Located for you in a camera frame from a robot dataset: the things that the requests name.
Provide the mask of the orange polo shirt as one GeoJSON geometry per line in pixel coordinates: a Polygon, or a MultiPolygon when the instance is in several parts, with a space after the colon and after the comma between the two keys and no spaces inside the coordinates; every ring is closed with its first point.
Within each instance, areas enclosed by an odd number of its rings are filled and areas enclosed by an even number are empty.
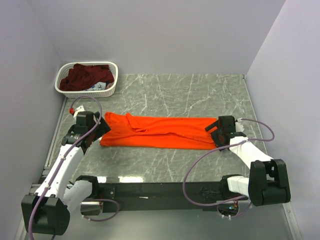
{"type": "Polygon", "coordinates": [[[106,112],[111,130],[100,140],[102,147],[141,147],[184,150],[216,148],[205,127],[212,117],[154,117],[106,112]]]}

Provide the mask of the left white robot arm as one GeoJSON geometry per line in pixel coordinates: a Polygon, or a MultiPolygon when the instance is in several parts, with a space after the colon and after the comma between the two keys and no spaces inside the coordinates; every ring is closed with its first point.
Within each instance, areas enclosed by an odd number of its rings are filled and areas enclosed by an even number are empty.
{"type": "Polygon", "coordinates": [[[47,177],[34,193],[21,201],[24,226],[29,236],[34,233],[63,235],[71,213],[84,199],[100,195],[97,177],[81,175],[68,188],[69,180],[93,142],[111,130],[99,112],[80,111],[62,138],[58,157],[47,177]]]}

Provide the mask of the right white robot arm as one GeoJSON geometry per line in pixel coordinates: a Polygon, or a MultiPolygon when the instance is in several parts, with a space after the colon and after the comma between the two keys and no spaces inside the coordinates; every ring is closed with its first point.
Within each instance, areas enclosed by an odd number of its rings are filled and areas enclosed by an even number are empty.
{"type": "Polygon", "coordinates": [[[205,127],[220,150],[228,149],[249,168],[249,176],[225,175],[219,193],[230,200],[236,194],[251,200],[254,206],[284,204],[291,200],[291,190],[284,160],[263,153],[243,132],[242,119],[231,115],[219,116],[205,127]]]}

